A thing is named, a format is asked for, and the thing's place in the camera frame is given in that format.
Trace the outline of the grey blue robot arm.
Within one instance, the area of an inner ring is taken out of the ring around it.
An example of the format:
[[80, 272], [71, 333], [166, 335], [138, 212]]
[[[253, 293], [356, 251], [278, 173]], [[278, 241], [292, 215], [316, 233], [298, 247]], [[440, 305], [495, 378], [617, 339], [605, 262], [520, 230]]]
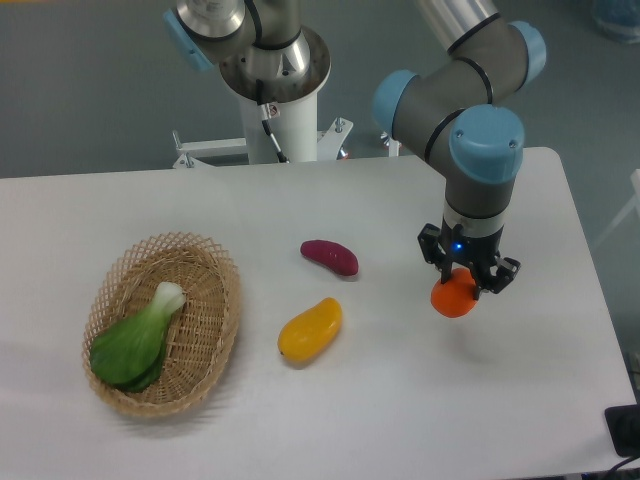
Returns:
[[[520, 119], [502, 101], [541, 73], [546, 45], [534, 27], [506, 22], [490, 1], [418, 7], [450, 60], [428, 76], [388, 75], [375, 91], [372, 114], [445, 180], [442, 222], [418, 237], [425, 261], [442, 284], [462, 266], [474, 295], [496, 294], [520, 268], [499, 244], [525, 140]], [[163, 21], [191, 67], [218, 67], [247, 106], [252, 162], [318, 158], [316, 114], [291, 115], [288, 108], [315, 98], [331, 60], [324, 40], [302, 23], [298, 2], [179, 1]]]

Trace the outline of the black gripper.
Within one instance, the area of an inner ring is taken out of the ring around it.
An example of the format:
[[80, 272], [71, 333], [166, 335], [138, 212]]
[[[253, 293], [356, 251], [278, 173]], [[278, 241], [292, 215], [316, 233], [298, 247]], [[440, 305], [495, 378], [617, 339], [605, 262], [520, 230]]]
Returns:
[[472, 269], [475, 281], [474, 299], [479, 300], [483, 292], [499, 294], [516, 278], [521, 263], [510, 257], [499, 255], [503, 228], [484, 237], [464, 235], [459, 225], [451, 228], [445, 222], [442, 230], [427, 223], [417, 236], [423, 258], [440, 272], [440, 283], [446, 284], [452, 275], [452, 265]]

